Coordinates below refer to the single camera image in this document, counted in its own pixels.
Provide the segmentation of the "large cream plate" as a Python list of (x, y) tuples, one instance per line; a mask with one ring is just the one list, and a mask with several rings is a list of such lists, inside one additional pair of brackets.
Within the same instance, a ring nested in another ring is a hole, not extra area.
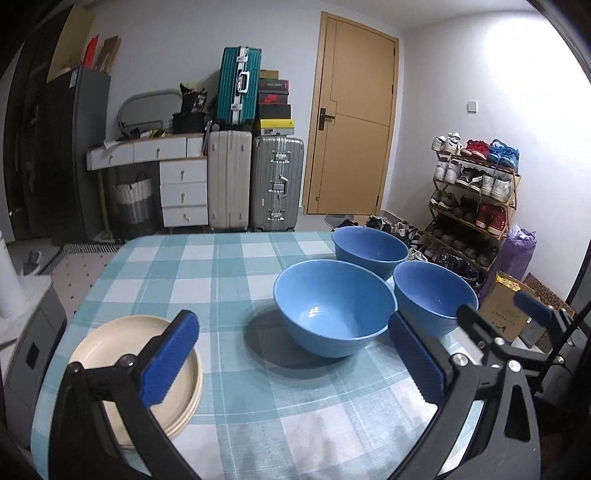
[[(148, 341), (165, 330), (168, 321), (150, 315), (131, 315), (111, 320), (91, 331), (76, 347), (70, 362), (85, 368), (113, 365), (125, 354), (138, 354)], [(164, 400), (150, 408), (160, 427), (176, 437), (197, 410), (204, 373), (200, 357), (192, 351), (186, 358)]]

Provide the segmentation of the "large blue bowl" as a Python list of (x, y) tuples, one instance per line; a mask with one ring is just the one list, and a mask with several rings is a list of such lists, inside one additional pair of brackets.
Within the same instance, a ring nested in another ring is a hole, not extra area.
[(398, 309), (375, 273), (334, 259), (291, 265), (276, 277), (273, 299), (294, 343), (325, 358), (356, 354), (388, 329)]

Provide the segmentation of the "cardboard box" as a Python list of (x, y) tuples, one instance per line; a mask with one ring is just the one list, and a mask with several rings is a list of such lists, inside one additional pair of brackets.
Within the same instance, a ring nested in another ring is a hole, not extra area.
[(536, 297), (532, 288), (512, 276), (498, 271), (479, 308), (480, 315), (493, 324), (510, 343), (522, 332), (529, 319), (529, 316), (514, 303), (514, 295), (520, 291)]

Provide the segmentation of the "purple bag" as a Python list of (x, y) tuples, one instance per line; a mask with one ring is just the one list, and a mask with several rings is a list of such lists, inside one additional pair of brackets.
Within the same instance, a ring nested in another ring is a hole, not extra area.
[(517, 224), (511, 227), (499, 253), (488, 272), (487, 280), (478, 296), (484, 300), (493, 286), (497, 273), (503, 272), (522, 280), (529, 267), (537, 246), (535, 231), (529, 231)]

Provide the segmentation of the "grey side cabinet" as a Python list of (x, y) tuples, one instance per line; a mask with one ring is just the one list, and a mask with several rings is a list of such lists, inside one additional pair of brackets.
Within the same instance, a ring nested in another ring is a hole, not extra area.
[(39, 392), (67, 318), (49, 276), (27, 276), (21, 284), (24, 311), (1, 320), (1, 373), (8, 432), (28, 450)]

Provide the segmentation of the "shoe rack with shoes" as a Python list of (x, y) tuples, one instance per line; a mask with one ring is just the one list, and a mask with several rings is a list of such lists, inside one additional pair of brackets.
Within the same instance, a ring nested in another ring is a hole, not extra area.
[(457, 132), (435, 137), (431, 149), (437, 157), (432, 220), (421, 252), (480, 290), (517, 211), (520, 152), (499, 139), (463, 144)]

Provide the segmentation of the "white kettle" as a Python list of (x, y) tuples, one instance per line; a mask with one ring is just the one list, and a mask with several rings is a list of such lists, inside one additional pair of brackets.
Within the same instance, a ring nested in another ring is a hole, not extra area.
[(26, 295), (16, 273), (3, 234), (0, 234), (0, 314), (2, 318), (19, 315)]

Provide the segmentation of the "woven laundry basket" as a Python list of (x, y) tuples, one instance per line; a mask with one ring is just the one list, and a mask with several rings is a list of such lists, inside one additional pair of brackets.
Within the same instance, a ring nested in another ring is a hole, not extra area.
[(138, 225), (152, 218), (152, 179), (144, 171), (140, 171), (133, 182), (117, 184), (114, 195), (123, 224)]

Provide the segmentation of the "wooden door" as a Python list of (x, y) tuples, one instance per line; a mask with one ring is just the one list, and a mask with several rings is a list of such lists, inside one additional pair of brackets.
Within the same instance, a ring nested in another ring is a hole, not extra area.
[(322, 13), (301, 202), (308, 214), (376, 213), (394, 138), (399, 40)]

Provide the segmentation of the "white drawer desk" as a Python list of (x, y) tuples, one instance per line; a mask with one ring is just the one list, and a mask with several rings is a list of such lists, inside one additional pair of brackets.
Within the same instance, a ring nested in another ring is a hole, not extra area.
[(105, 143), (86, 153), (86, 166), (98, 171), (155, 163), (159, 170), (163, 226), (208, 225), (207, 156), (200, 133)]

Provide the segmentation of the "stack of shoe boxes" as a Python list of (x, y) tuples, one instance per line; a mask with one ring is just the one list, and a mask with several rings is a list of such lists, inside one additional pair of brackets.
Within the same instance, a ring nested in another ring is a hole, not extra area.
[(257, 87), (256, 133), (293, 136), (296, 122), (290, 105), (290, 81), (281, 78), (277, 70), (263, 69)]

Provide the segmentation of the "beige suitcase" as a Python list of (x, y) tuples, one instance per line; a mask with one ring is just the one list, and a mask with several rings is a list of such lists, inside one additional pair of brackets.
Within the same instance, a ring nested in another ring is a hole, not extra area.
[(252, 133), (212, 132), (208, 141), (208, 222), (214, 231), (249, 227)]

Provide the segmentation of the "oval mirror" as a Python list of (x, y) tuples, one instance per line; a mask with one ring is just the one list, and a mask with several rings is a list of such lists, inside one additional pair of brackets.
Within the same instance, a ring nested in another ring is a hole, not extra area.
[(172, 117), (180, 112), (182, 96), (179, 90), (158, 90), (129, 97), (120, 106), (116, 122), (119, 131), (131, 135), (148, 130), (170, 131)]

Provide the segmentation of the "black refrigerator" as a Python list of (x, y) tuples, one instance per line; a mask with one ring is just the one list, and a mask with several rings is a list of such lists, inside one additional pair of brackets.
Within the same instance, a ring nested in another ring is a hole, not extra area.
[(46, 85), (49, 226), (53, 241), (90, 242), (103, 229), (98, 181), (86, 153), (106, 138), (110, 77), (78, 67)]

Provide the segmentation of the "teal suitcase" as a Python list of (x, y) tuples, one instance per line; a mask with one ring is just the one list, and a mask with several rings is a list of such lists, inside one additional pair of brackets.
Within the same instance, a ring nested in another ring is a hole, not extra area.
[(252, 124), (256, 119), (262, 50), (226, 47), (221, 58), (216, 118), (222, 125)]

